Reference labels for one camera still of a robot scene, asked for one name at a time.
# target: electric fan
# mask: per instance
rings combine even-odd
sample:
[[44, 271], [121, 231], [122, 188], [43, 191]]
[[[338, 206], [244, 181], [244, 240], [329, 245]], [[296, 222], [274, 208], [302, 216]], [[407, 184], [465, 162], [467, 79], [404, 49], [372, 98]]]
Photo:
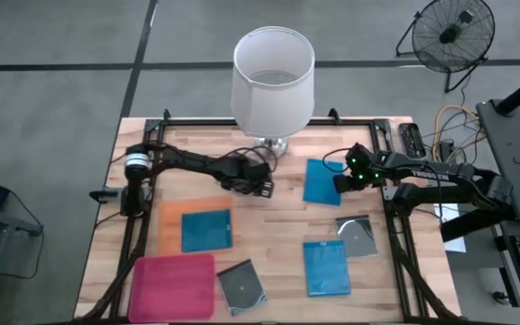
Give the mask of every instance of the electric fan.
[[[413, 51], [398, 48], [413, 30]], [[495, 36], [495, 18], [482, 0], [434, 0], [416, 13], [398, 45], [396, 56], [416, 55], [427, 68], [447, 74], [445, 93], [454, 90], [472, 71], [487, 60]], [[450, 88], [450, 75], [469, 70]]]

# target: blue case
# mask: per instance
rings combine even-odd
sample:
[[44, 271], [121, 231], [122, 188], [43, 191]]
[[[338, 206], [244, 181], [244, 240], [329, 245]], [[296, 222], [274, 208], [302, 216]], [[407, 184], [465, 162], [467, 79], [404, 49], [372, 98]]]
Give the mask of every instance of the blue case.
[[187, 213], [181, 216], [184, 253], [232, 247], [230, 210]]
[[351, 293], [347, 258], [341, 240], [304, 243], [303, 250], [309, 297]]
[[[335, 171], [342, 171], [342, 162], [326, 162], [326, 165]], [[340, 194], [334, 188], [332, 177], [339, 172], [328, 170], [322, 160], [309, 159], [306, 164], [306, 178], [304, 181], [304, 201], [339, 206]]]

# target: orange case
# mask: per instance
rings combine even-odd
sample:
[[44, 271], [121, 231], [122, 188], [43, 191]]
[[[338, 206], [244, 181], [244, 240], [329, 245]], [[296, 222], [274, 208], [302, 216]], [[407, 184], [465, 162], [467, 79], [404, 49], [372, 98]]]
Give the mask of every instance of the orange case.
[[219, 209], [230, 209], [230, 213], [232, 213], [232, 197], [222, 196], [160, 203], [158, 206], [158, 255], [169, 256], [182, 254], [182, 214]]

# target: wire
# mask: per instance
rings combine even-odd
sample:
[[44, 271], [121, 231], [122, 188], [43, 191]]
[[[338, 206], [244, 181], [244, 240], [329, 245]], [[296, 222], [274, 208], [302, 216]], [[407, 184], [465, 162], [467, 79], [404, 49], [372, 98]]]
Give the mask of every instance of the wire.
[[430, 212], [429, 210], [419, 209], [419, 208], [414, 208], [414, 210], [421, 211], [421, 212], [424, 212], [424, 213], [428, 213], [428, 214], [433, 215], [434, 217], [436, 217], [438, 220], [441, 220], [441, 218], [439, 218], [439, 216], [437, 216], [436, 213]]
[[[472, 146], [473, 144], [474, 144], [474, 145], [477, 145], [477, 143], [479, 143], [479, 142], [485, 140], [485, 139], [487, 138], [486, 135], [483, 135], [483, 136], [481, 136], [480, 138], [478, 138], [478, 134], [480, 133], [481, 130], [482, 130], [482, 127], [479, 128], [479, 130], [478, 130], [475, 134], [470, 135], [470, 136], [469, 136], [465, 141], [463, 141], [462, 144], [461, 144], [457, 149], [455, 149], [455, 151], [453, 151], [453, 152], [450, 154], [449, 158], [447, 159], [447, 162], [453, 160], [454, 158], [456, 158], [457, 155], [458, 155], [461, 151], [464, 151], [465, 149], [467, 149], [468, 147]], [[470, 138], [472, 138], [473, 136], [475, 136], [475, 140], [474, 140], [474, 141], [471, 141], [471, 142], [468, 143], [468, 144], [465, 144], [465, 143], [466, 143]]]
[[464, 163], [467, 163], [467, 153], [465, 153], [465, 149], [460, 149], [460, 152], [462, 153], [462, 161]]
[[[444, 140], [441, 140], [441, 142], [451, 142], [451, 143], [454, 143], [455, 141], [452, 140], [452, 139], [444, 139]], [[425, 148], [429, 149], [429, 152], [432, 152], [432, 146], [428, 145], [428, 144], [423, 144]], [[442, 157], [441, 157], [441, 153], [439, 153], [439, 151], [437, 151], [437, 158], [439, 158], [438, 161], [442, 161]]]
[[120, 215], [121, 213], [122, 213], [122, 211], [118, 211], [118, 212], [116, 212], [116, 213], [114, 213], [114, 214], [112, 214], [112, 215], [109, 215], [109, 216], [107, 216], [107, 217], [105, 217], [105, 218], [99, 220], [99, 221], [96, 223], [96, 225], [94, 226], [94, 228], [97, 228], [99, 225], [103, 224], [104, 222], [110, 220], [111, 218], [113, 218], [113, 217], [115, 217], [115, 216]]
[[22, 279], [22, 280], [30, 280], [30, 279], [33, 279], [35, 277], [35, 275], [37, 275], [37, 272], [39, 271], [39, 267], [40, 267], [40, 260], [42, 259], [42, 251], [43, 251], [43, 242], [45, 241], [45, 232], [43, 231], [43, 225], [42, 223], [40, 222], [39, 219], [37, 219], [33, 213], [25, 206], [25, 203], [23, 203], [23, 201], [19, 198], [19, 195], [17, 195], [17, 193], [15, 193], [14, 191], [10, 190], [9, 191], [10, 193], [12, 193], [15, 198], [19, 201], [19, 203], [22, 205], [23, 209], [25, 209], [25, 211], [27, 211], [27, 213], [32, 217], [32, 219], [35, 221], [35, 223], [37, 223], [37, 225], [39, 226], [40, 228], [40, 232], [41, 232], [41, 235], [42, 235], [42, 241], [40, 243], [40, 251], [39, 253], [37, 254], [37, 259], [35, 260], [35, 269], [33, 270], [33, 273], [31, 275], [28, 275], [28, 276], [23, 276], [23, 275], [18, 275], [18, 274], [9, 274], [9, 273], [4, 273], [4, 272], [0, 272], [0, 275], [2, 276], [9, 276], [9, 277], [13, 277], [13, 278], [16, 278], [16, 279]]
[[461, 127], [461, 126], [466, 126], [466, 125], [469, 125], [469, 124], [471, 124], [471, 123], [475, 123], [475, 122], [478, 122], [478, 119], [474, 119], [474, 120], [472, 120], [472, 121], [468, 121], [468, 122], [465, 122], [465, 123], [461, 123], [461, 124], [459, 124], [459, 125], [451, 126], [451, 127], [449, 127], [448, 129], [443, 129], [443, 130], [441, 130], [441, 131], [439, 131], [439, 132], [433, 132], [433, 133], [429, 133], [429, 134], [427, 134], [427, 135], [423, 135], [423, 136], [422, 136], [422, 139], [424, 139], [425, 137], [431, 136], [431, 135], [436, 135], [436, 134], [438, 134], [438, 133], [440, 133], [440, 132], [445, 132], [445, 131], [453, 130], [453, 129], [459, 128], [459, 127]]
[[337, 149], [337, 150], [331, 151], [331, 152], [329, 152], [329, 153], [326, 153], [326, 154], [324, 155], [324, 157], [322, 157], [322, 165], [324, 165], [324, 167], [326, 167], [326, 169], [329, 170], [329, 171], [331, 171], [331, 172], [345, 172], [345, 171], [347, 171], [348, 168], [349, 168], [348, 166], [347, 166], [345, 169], [343, 169], [342, 171], [337, 171], [337, 170], [334, 170], [334, 169], [330, 168], [330, 167], [326, 164], [326, 158], [327, 158], [328, 156], [330, 156], [331, 154], [333, 154], [333, 153], [339, 153], [339, 152], [342, 152], [342, 151], [348, 151], [348, 150], [350, 150], [350, 149], [352, 149], [352, 147], [350, 147], [350, 148], [340, 148], [340, 149]]
[[124, 157], [125, 157], [125, 153], [124, 153], [124, 154], [122, 154], [121, 156], [119, 156], [119, 157], [115, 158], [115, 159], [114, 159], [113, 161], [111, 161], [111, 162], [109, 162], [109, 163], [115, 163], [115, 162], [117, 162], [117, 161], [121, 160], [121, 159], [122, 159], [122, 158], [124, 158]]
[[452, 121], [452, 119], [455, 118], [456, 116], [458, 116], [459, 114], [463, 114], [465, 116], [465, 121], [462, 123], [463, 126], [468, 127], [469, 129], [471, 129], [473, 131], [477, 131], [476, 129], [468, 126], [469, 115], [465, 111], [460, 111], [460, 112], [453, 114], [451, 117], [449, 117], [449, 119], [447, 119], [447, 121], [442, 125], [441, 131], [439, 132], [439, 140], [441, 139], [442, 133], [445, 132], [444, 128], [447, 127], [447, 125], [450, 123], [450, 121]]
[[276, 168], [278, 167], [278, 156], [276, 156], [276, 153], [275, 153], [272, 149], [270, 149], [270, 148], [268, 148], [268, 147], [266, 147], [266, 146], [263, 146], [263, 145], [257, 145], [257, 146], [255, 146], [255, 147], [251, 147], [251, 148], [250, 148], [250, 147], [240, 147], [240, 148], [234, 149], [234, 150], [232, 150], [232, 151], [229, 152], [229, 153], [226, 153], [226, 154], [224, 154], [224, 155], [219, 156], [219, 157], [218, 157], [214, 162], [212, 162], [211, 164], [214, 164], [214, 163], [217, 163], [217, 162], [219, 162], [219, 161], [221, 161], [221, 160], [223, 160], [223, 159], [226, 159], [226, 158], [228, 158], [231, 154], [234, 154], [234, 153], [236, 153], [236, 154], [238, 154], [238, 155], [240, 155], [240, 156], [246, 158], [245, 154], [246, 154], [246, 153], [249, 153], [249, 152], [253, 152], [253, 153], [255, 153], [255, 154], [258, 156], [258, 158], [260, 158], [260, 159], [262, 160], [263, 163], [268, 163], [268, 161], [266, 160], [266, 158], [265, 158], [261, 153], [258, 152], [258, 149], [265, 149], [265, 150], [267, 150], [267, 151], [268, 151], [268, 152], [269, 152], [269, 153], [274, 157], [274, 167], [273, 167], [273, 169], [271, 170], [271, 172], [276, 172]]
[[436, 135], [434, 136], [433, 141], [432, 141], [432, 159], [435, 161], [437, 159], [437, 157], [436, 157], [437, 139], [440, 137], [440, 134], [442, 133], [442, 131], [439, 130], [439, 123], [441, 122], [442, 113], [444, 113], [448, 109], [459, 109], [475, 118], [478, 118], [475, 113], [471, 112], [470, 110], [468, 110], [465, 107], [460, 106], [460, 105], [447, 105], [447, 106], [441, 108], [441, 110], [437, 114], [435, 121], [434, 121], [434, 132]]
[[465, 106], [465, 99], [467, 99], [467, 97], [465, 96], [465, 88], [470, 83], [470, 77], [472, 77], [472, 74], [469, 74], [469, 77], [467, 78], [467, 82], [465, 82], [465, 85], [460, 88], [460, 93], [462, 94], [462, 102], [460, 103], [461, 106]]
[[480, 130], [481, 130], [481, 129], [482, 129], [482, 126], [481, 126], [481, 128], [479, 128], [478, 132], [475, 134], [475, 141], [473, 141], [474, 146], [475, 146], [475, 157], [473, 158], [473, 161], [470, 162], [470, 164], [474, 164], [474, 163], [477, 161], [477, 157], [478, 157], [478, 152], [477, 152], [477, 147], [478, 147], [478, 145], [477, 145], [477, 144], [478, 144], [478, 134], [480, 133]]
[[467, 179], [464, 179], [462, 177], [460, 177], [462, 180], [466, 181], [468, 184], [470, 184], [470, 186], [473, 187], [473, 189], [475, 189], [475, 191], [477, 192], [477, 194], [479, 195], [479, 197], [481, 197], [483, 200], [485, 200], [489, 205], [491, 205], [491, 207], [497, 209], [499, 208], [499, 206], [491, 199], [489, 199], [488, 197], [485, 196], [485, 194], [483, 194], [483, 192], [480, 191], [480, 188], [477, 186], [477, 184], [475, 184], [473, 181], [471, 180], [467, 180]]
[[431, 170], [431, 172], [434, 174], [434, 177], [437, 181], [437, 188], [439, 189], [439, 223], [442, 224], [442, 188], [441, 188], [441, 180], [439, 180], [437, 172], [432, 168], [429, 164], [425, 164], [424, 167]]
[[[447, 119], [445, 121], [445, 123], [442, 125], [442, 128], [441, 128], [441, 131], [435, 135], [435, 137], [437, 137], [436, 141], [434, 141], [433, 139], [433, 142], [436, 143], [437, 145], [441, 144], [441, 136], [442, 136], [442, 130], [447, 126], [448, 123], [450, 123], [450, 121], [452, 121], [453, 118], [459, 116], [460, 114], [463, 114], [465, 116], [465, 124], [467, 123], [467, 113], [465, 113], [464, 111], [460, 111], [460, 112], [457, 112], [455, 114], [453, 114], [452, 116], [449, 117], [449, 119]], [[431, 153], [433, 151], [436, 151], [436, 157], [432, 157], [432, 159], [435, 161], [435, 162], [441, 162], [442, 161], [442, 157], [440, 157], [439, 155], [439, 151], [438, 150], [434, 150], [434, 145], [431, 146]]]

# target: white lampshade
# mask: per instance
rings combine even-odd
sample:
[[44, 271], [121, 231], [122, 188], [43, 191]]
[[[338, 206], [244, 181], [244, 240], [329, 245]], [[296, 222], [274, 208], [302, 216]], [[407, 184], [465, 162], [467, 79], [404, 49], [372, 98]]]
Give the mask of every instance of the white lampshade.
[[284, 27], [250, 32], [234, 49], [232, 112], [247, 135], [282, 138], [302, 130], [314, 111], [314, 49]]

